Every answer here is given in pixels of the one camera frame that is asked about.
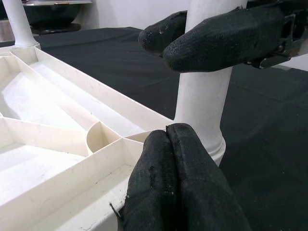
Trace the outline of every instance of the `white wall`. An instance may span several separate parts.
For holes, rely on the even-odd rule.
[[[177,11],[186,10],[189,0],[92,0],[78,21],[83,29],[135,27],[144,29]]]

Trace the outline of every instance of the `black tablecloth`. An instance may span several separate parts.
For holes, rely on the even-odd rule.
[[[36,39],[45,52],[173,118],[179,74],[140,49],[138,33],[105,28]],[[234,67],[221,130],[220,167],[252,229],[308,231],[308,73]]]

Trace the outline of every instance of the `white pillar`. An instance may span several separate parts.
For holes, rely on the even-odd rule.
[[[39,43],[33,38],[22,2],[20,0],[2,0],[2,2],[15,36],[15,46],[38,45]]]
[[[206,18],[246,5],[247,0],[191,0],[186,32]],[[232,68],[227,68],[212,73],[186,73],[180,76],[175,122],[190,124],[218,165],[226,149],[220,120],[231,72]]]

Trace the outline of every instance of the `black fabric gripper pad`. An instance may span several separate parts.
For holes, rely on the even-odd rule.
[[[197,134],[187,124],[167,127],[180,180],[178,231],[251,231],[242,209]]]
[[[124,231],[250,231],[223,174],[186,124],[146,139],[120,215]]]
[[[208,18],[163,52],[178,72],[211,72],[265,56],[277,49],[284,15],[278,7],[237,10]]]
[[[128,182],[120,230],[174,231],[178,180],[166,133],[152,132]]]
[[[139,44],[149,53],[161,54],[164,49],[185,33],[187,11],[177,12],[145,28],[139,34]]]

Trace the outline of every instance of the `white tray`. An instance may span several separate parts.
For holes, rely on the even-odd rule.
[[[35,47],[0,70],[0,230],[116,231],[109,203],[172,121]]]

